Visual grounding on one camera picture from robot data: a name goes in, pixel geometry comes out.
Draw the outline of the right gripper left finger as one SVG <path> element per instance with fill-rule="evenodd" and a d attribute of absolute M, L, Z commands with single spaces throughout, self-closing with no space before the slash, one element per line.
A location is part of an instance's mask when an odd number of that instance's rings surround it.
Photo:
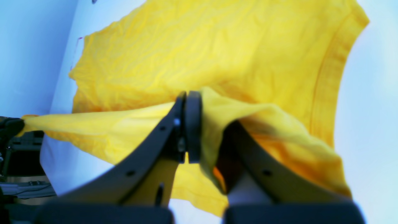
<path fill-rule="evenodd" d="M 122 162 L 43 205 L 34 224 L 173 224 L 168 203 L 175 172 L 201 156 L 202 98 L 182 92 L 172 109 Z"/>

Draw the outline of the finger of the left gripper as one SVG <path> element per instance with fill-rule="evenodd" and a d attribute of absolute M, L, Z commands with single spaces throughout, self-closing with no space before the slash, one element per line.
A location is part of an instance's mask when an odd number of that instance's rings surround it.
<path fill-rule="evenodd" d="M 25 123 L 18 118 L 1 117 L 0 146 L 6 146 L 10 139 L 17 136 L 24 129 Z"/>

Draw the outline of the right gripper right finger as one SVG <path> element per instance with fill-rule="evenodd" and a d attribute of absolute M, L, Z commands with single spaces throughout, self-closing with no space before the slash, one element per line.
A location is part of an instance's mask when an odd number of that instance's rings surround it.
<path fill-rule="evenodd" d="M 223 224 L 364 224 L 353 200 L 303 179 L 267 153 L 239 121 L 227 126 L 216 167 L 230 205 Z"/>

